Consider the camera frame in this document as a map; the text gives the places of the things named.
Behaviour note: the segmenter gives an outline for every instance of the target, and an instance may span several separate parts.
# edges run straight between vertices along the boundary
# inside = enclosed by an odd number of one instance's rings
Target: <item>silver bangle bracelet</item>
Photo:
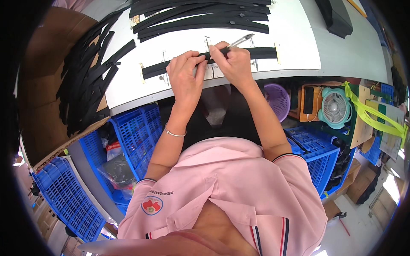
[[[164,125],[164,129],[165,129],[165,131],[166,131],[166,133],[168,133],[169,135],[172,135],[172,136],[175,136],[175,137],[185,137],[185,135],[187,134],[187,131],[185,130],[185,134],[184,135],[176,135],[176,134],[173,134],[173,133],[171,133],[170,131],[168,131],[168,129],[166,128],[166,125],[167,125],[168,123],[166,123],[165,125]]]

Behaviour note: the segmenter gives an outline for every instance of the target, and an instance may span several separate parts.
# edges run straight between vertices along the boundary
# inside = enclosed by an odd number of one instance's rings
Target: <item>black pants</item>
[[[174,102],[174,97],[158,102],[162,128],[168,122]],[[187,135],[184,137],[182,151],[199,141],[224,136],[244,138],[261,145],[248,103],[233,85],[231,85],[229,106],[222,122],[222,127],[212,128],[197,106],[187,124]]]

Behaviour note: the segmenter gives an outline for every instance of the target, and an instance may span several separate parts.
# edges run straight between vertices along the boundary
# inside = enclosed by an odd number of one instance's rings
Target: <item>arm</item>
[[[188,51],[173,58],[166,67],[175,95],[175,104],[166,128],[173,134],[185,134],[187,123],[201,96],[207,60],[205,55],[197,57],[198,54],[199,52]],[[193,76],[194,67],[198,63],[196,75]],[[167,134],[164,130],[155,146],[145,178],[158,181],[167,174],[177,163],[183,143],[184,137]]]
[[[210,45],[211,56],[228,81],[245,97],[265,158],[272,161],[282,154],[292,153],[278,118],[252,78],[249,51],[234,47],[228,52],[226,59],[219,51],[226,46],[228,43],[224,41],[215,46]]]

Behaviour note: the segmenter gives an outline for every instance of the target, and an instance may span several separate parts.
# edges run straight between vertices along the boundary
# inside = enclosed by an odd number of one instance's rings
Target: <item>white work table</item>
[[[378,35],[371,24],[344,0],[352,25],[346,39],[329,33],[314,0],[276,0],[271,5],[269,35],[255,33],[241,47],[276,47],[278,59],[252,60],[253,78],[292,76],[357,77],[387,83],[386,64]],[[208,52],[207,42],[235,41],[247,34],[239,29],[191,29],[139,43],[132,33],[129,11],[111,28],[115,31],[102,61],[134,39],[137,47],[119,61],[119,70],[105,97],[111,115],[173,96],[166,74],[146,80],[142,66],[170,60],[187,50]],[[207,67],[204,88],[228,84],[216,64]]]

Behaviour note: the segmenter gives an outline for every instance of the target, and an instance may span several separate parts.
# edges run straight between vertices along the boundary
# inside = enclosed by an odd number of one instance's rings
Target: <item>pink polo shirt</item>
[[[325,232],[325,210],[302,157],[270,162],[251,141],[219,137],[190,146],[159,181],[140,181],[118,238],[156,239],[191,229],[207,200],[260,255],[309,256]]]

